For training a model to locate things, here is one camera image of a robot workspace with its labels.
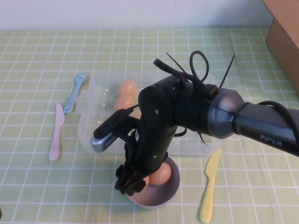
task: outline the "plastic fork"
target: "plastic fork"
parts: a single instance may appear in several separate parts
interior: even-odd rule
[[[73,110],[73,107],[75,105],[76,102],[76,98],[77,95],[79,93],[80,87],[82,85],[82,83],[84,82],[85,78],[86,78],[87,72],[80,72],[76,78],[76,87],[73,90],[73,92],[70,95],[70,98],[68,99],[68,101],[66,102],[65,106],[64,106],[64,113],[70,113]]]

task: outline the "bowl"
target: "bowl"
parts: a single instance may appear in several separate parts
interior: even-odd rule
[[[144,209],[153,210],[164,206],[175,196],[180,185],[179,169],[170,157],[167,157],[165,162],[171,168],[170,179],[163,185],[154,186],[149,184],[140,193],[135,193],[132,196],[126,195],[131,202]]]

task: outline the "green grid mat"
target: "green grid mat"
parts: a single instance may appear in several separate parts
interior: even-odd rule
[[[201,50],[217,85],[235,54],[224,87],[249,102],[271,99],[299,109],[295,89],[264,44],[267,32],[260,27],[1,32],[1,223],[199,223],[207,157],[172,156],[181,172],[179,191],[163,208],[144,211],[114,190],[123,155],[83,149],[77,112],[65,117],[62,157],[48,160],[55,104],[65,105],[80,71],[157,70],[157,57],[176,67],[165,52],[189,71],[190,53]],[[194,59],[195,69],[205,70],[202,59]],[[212,224],[298,223],[298,158],[236,135],[221,148]]]

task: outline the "egg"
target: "egg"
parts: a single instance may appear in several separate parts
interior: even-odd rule
[[[148,188],[149,182],[150,182],[150,178],[149,178],[149,176],[147,176],[143,180],[145,181],[146,185],[145,185],[145,187],[140,192],[143,192],[143,191],[145,191]]]
[[[151,185],[159,186],[165,184],[171,177],[171,167],[163,162],[161,167],[151,175],[149,175],[149,183]]]
[[[137,84],[134,80],[128,79],[126,81],[123,81],[119,87],[118,87],[118,95],[125,96],[125,95],[131,95],[133,96],[136,92]]]
[[[117,98],[114,108],[116,110],[120,109],[128,109],[129,107],[134,105],[134,98],[130,95],[120,96]]]
[[[132,112],[132,117],[140,119],[140,117],[141,117],[141,111],[135,109],[135,111]]]

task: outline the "plastic container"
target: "plastic container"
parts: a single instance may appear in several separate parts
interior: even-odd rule
[[[88,90],[82,91],[76,100],[76,110],[81,114],[78,125],[78,138],[86,151],[95,153],[90,144],[93,131],[114,112],[114,103],[118,98],[117,89],[121,82],[133,79],[137,83],[135,104],[138,103],[139,92],[167,77],[169,74],[161,71],[100,71],[93,73]],[[215,83],[214,76],[209,74],[205,83]],[[173,138],[169,148],[169,155],[197,155],[210,156],[220,145],[220,140],[207,135],[202,135],[206,146],[196,132],[188,130],[186,135]],[[104,153],[124,153],[124,142],[117,139]]]

